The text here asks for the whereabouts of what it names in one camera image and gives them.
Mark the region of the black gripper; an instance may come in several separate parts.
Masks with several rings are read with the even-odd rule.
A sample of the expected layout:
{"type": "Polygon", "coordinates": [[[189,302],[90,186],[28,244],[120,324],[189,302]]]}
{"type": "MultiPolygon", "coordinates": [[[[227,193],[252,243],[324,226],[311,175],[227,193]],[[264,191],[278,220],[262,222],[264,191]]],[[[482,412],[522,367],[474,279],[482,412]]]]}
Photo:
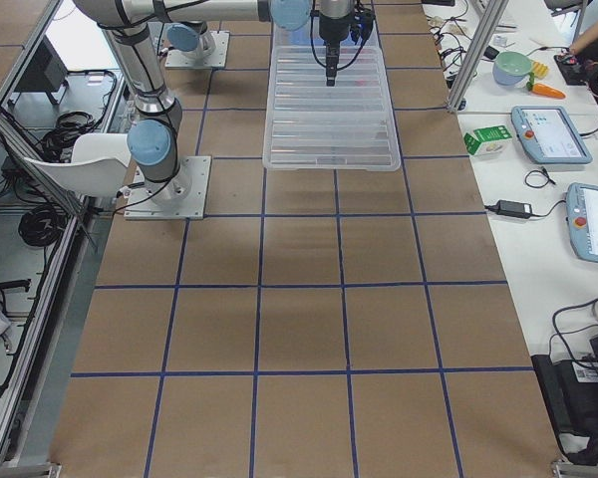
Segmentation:
{"type": "Polygon", "coordinates": [[[326,47],[326,85],[336,85],[340,43],[346,40],[350,32],[352,15],[348,14],[341,18],[333,18],[321,14],[319,16],[319,36],[326,47]]]}

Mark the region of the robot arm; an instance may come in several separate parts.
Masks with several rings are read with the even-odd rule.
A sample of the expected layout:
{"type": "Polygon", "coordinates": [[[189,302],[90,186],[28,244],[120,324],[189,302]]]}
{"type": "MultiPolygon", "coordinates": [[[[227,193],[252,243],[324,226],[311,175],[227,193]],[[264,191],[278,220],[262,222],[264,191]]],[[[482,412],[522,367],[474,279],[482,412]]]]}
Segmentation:
{"type": "Polygon", "coordinates": [[[166,37],[173,50],[198,62],[214,53],[216,45],[206,22],[172,23],[166,37]]]}
{"type": "Polygon", "coordinates": [[[339,64],[340,45],[355,23],[355,1],[78,1],[78,9],[95,21],[112,41],[114,56],[125,79],[133,87],[136,108],[147,118],[171,123],[172,109],[179,109],[170,93],[150,40],[148,22],[163,24],[205,21],[272,22],[286,30],[297,30],[319,19],[319,37],[326,53],[322,67],[326,85],[333,87],[339,64]]]}

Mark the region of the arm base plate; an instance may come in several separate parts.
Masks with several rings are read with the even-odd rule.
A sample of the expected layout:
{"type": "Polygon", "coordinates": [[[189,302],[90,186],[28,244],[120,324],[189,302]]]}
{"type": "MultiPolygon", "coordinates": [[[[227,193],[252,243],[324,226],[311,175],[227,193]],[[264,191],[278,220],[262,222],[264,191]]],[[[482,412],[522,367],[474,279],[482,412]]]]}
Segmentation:
{"type": "Polygon", "coordinates": [[[178,220],[203,218],[211,169],[210,156],[183,156],[179,172],[157,195],[160,185],[145,181],[141,169],[135,167],[133,188],[129,195],[132,204],[123,210],[128,220],[178,220]]]}
{"type": "Polygon", "coordinates": [[[229,43],[228,31],[208,31],[194,42],[194,48],[182,42],[168,51],[165,67],[172,70],[223,69],[229,43]]]}

